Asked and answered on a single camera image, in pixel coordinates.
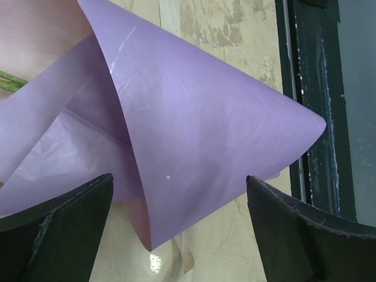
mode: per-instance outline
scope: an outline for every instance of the scratched surface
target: scratched surface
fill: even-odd
[[[112,1],[161,23],[158,0]],[[274,0],[179,0],[179,4],[183,39],[282,91]],[[269,182],[291,193],[288,169]],[[188,229],[186,238],[194,257],[195,282],[266,281],[245,195]],[[174,241],[147,252],[121,205],[113,204],[91,281],[175,282],[174,269],[181,263]]]

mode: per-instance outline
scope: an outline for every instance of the purple paper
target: purple paper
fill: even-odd
[[[107,0],[78,2],[94,34],[0,104],[0,214],[113,173],[151,250],[322,134],[321,117],[199,48]]]

